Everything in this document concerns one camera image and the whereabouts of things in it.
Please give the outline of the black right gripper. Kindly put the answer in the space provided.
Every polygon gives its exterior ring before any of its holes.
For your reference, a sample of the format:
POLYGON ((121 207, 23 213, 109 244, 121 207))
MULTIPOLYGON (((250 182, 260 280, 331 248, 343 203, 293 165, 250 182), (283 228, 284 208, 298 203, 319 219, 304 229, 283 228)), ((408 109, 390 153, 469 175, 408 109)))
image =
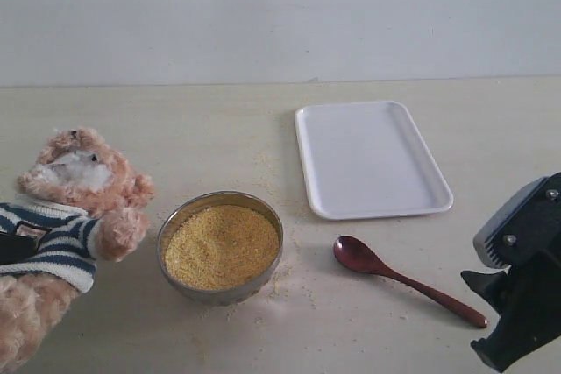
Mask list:
POLYGON ((503 373, 560 337, 560 235, 508 275, 462 271, 466 285, 503 317, 487 338, 470 343, 481 362, 503 373))

